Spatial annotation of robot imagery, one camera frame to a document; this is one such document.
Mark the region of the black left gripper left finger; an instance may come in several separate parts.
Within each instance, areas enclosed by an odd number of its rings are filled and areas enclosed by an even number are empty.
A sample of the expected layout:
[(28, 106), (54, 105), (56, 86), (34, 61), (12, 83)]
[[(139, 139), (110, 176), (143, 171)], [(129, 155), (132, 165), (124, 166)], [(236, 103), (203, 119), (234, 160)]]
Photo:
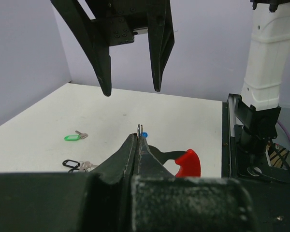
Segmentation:
[(130, 134), (119, 150), (90, 172), (87, 226), (95, 232), (129, 232), (131, 178), (134, 170), (136, 134)]

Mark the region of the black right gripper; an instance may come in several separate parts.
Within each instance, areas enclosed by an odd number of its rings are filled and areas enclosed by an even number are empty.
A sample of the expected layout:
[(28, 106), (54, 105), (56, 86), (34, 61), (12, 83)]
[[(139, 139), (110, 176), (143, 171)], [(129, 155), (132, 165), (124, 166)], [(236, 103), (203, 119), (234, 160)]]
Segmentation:
[(90, 18), (76, 0), (53, 0), (92, 65), (102, 92), (111, 96), (109, 46), (130, 44), (147, 34), (154, 90), (161, 91), (162, 75), (174, 46), (169, 0), (87, 0)]

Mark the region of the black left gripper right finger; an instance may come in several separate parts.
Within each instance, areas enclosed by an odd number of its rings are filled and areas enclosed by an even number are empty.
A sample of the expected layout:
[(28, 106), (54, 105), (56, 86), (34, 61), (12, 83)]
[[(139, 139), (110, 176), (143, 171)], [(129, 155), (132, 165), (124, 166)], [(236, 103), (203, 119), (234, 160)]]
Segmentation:
[(256, 232), (252, 199), (232, 178), (175, 177), (138, 141), (132, 177), (135, 232)]

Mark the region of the metal key organiser red handle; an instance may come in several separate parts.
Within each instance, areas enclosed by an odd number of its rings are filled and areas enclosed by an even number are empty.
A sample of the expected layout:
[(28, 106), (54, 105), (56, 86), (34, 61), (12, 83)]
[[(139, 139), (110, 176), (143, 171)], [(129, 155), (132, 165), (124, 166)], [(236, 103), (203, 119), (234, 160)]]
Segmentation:
[[(162, 152), (158, 148), (149, 145), (142, 133), (143, 126), (138, 124), (137, 148), (133, 170), (135, 176), (155, 180), (201, 177), (201, 161), (193, 149)], [(179, 166), (176, 174), (172, 174), (165, 168), (164, 164), (169, 160), (173, 160)]]

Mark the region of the key with blue tag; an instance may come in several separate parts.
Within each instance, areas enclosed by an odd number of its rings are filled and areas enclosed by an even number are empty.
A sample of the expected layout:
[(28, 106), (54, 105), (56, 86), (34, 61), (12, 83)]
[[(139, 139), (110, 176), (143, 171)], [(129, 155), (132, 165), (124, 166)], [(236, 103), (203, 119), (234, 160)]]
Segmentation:
[(143, 136), (144, 138), (147, 138), (147, 137), (148, 137), (147, 132), (143, 132), (143, 133), (142, 133), (142, 136)]

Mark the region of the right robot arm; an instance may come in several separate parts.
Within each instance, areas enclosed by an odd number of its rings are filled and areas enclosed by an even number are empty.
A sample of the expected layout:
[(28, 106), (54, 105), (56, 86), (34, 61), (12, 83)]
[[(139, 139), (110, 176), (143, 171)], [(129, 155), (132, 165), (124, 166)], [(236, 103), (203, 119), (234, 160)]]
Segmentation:
[[(249, 57), (235, 115), (244, 126), (240, 147), (259, 155), (277, 135), (280, 85), (290, 52), (290, 0), (254, 0), (251, 4)], [(161, 90), (162, 75), (174, 46), (168, 0), (89, 0), (94, 19), (76, 0), (54, 0), (52, 5), (83, 49), (105, 96), (112, 92), (109, 48), (134, 42), (140, 31), (148, 34), (154, 90)]]

